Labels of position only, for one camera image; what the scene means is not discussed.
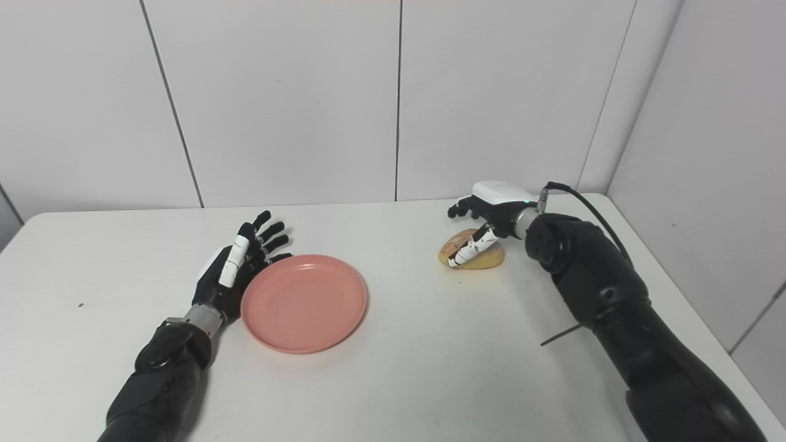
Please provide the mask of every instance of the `white table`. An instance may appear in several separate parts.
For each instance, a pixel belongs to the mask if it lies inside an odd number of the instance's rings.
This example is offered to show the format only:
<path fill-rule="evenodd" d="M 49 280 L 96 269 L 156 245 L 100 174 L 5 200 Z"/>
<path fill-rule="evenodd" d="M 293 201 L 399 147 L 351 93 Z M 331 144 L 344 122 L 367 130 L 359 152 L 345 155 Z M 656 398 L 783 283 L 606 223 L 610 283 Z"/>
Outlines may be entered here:
<path fill-rule="evenodd" d="M 771 442 L 786 431 L 644 244 L 600 195 L 656 310 L 740 397 Z M 478 222 L 451 201 L 271 208 L 289 252 L 354 266 L 369 287 L 364 322 L 314 355 L 256 343 L 239 323 L 219 336 L 185 439 L 280 441 L 627 441 L 624 385 L 549 276 L 516 240 L 505 262 L 455 271 L 443 242 Z M 568 196 L 549 210 L 591 219 Z M 83 442 L 155 328 L 189 307 L 199 270 L 259 208 L 50 213 L 0 254 L 0 440 Z"/>

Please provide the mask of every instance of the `bread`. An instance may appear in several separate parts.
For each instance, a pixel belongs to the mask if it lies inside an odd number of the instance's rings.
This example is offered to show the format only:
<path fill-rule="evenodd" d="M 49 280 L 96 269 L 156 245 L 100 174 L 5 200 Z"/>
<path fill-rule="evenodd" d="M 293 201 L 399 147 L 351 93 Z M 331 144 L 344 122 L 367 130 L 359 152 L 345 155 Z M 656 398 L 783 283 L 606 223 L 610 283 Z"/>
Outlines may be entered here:
<path fill-rule="evenodd" d="M 439 250 L 439 262 L 448 265 L 448 256 L 452 255 L 453 252 L 457 251 L 462 245 L 464 245 L 464 243 L 476 231 L 477 229 L 462 230 L 461 232 L 458 232 L 457 234 L 450 237 L 445 245 L 443 245 L 442 249 Z M 494 245 L 484 250 L 478 256 L 455 268 L 476 270 L 492 268 L 502 264 L 502 261 L 504 260 L 505 249 L 502 248 L 502 244 L 495 242 Z"/>

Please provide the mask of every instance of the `robotic hand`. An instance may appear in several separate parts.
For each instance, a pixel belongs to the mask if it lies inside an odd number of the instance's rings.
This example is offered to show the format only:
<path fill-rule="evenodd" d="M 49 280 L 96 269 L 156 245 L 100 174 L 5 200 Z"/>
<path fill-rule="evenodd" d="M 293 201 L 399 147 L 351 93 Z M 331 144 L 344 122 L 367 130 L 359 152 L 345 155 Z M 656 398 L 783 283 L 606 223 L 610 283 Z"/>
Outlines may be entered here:
<path fill-rule="evenodd" d="M 270 256 L 287 244 L 278 222 L 264 211 L 245 223 L 232 245 L 217 251 L 199 282 L 183 318 L 165 320 L 141 350 L 134 373 L 120 390 L 99 442 L 172 442 L 177 437 L 213 355 L 212 338 L 240 317 L 243 292 L 272 263 L 292 256 Z"/>
<path fill-rule="evenodd" d="M 472 195 L 460 198 L 447 215 L 450 218 L 467 215 L 486 222 L 456 252 L 448 256 L 451 267 L 457 267 L 478 256 L 499 238 L 513 236 L 523 239 L 527 222 L 522 217 L 535 215 L 538 202 L 527 192 L 502 181 L 482 181 L 472 187 Z"/>
<path fill-rule="evenodd" d="M 613 242 L 592 223 L 545 213 L 549 190 L 577 197 Z M 628 408 L 650 442 L 766 441 L 734 393 L 658 316 L 614 230 L 570 186 L 550 182 L 534 203 L 514 185 L 478 182 L 448 216 L 468 212 L 486 220 L 476 232 L 484 233 L 468 240 L 451 265 L 470 260 L 497 238 L 524 240 L 527 255 L 551 274 L 578 324 L 592 330 L 626 382 Z"/>

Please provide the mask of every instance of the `robotic finger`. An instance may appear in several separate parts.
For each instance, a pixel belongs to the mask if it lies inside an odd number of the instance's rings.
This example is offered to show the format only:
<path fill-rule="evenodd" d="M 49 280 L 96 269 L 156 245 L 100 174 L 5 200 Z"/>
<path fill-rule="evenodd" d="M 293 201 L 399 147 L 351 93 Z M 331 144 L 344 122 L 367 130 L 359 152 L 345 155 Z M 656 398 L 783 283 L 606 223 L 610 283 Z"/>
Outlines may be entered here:
<path fill-rule="evenodd" d="M 448 256 L 447 263 L 451 267 L 458 267 L 494 245 L 498 239 L 494 228 L 485 223 L 458 250 Z"/>

